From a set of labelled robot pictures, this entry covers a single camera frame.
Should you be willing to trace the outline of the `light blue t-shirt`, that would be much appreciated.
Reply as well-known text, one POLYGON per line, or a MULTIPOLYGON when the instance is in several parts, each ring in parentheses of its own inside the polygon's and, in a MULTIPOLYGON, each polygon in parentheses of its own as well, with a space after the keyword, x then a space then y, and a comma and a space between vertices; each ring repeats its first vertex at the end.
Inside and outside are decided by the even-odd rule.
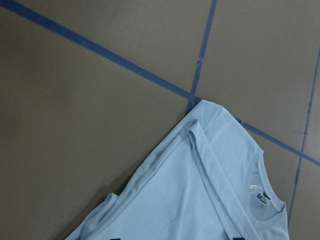
POLYGON ((221 105, 201 100, 70 240, 287 240, 286 204, 264 152, 221 105))

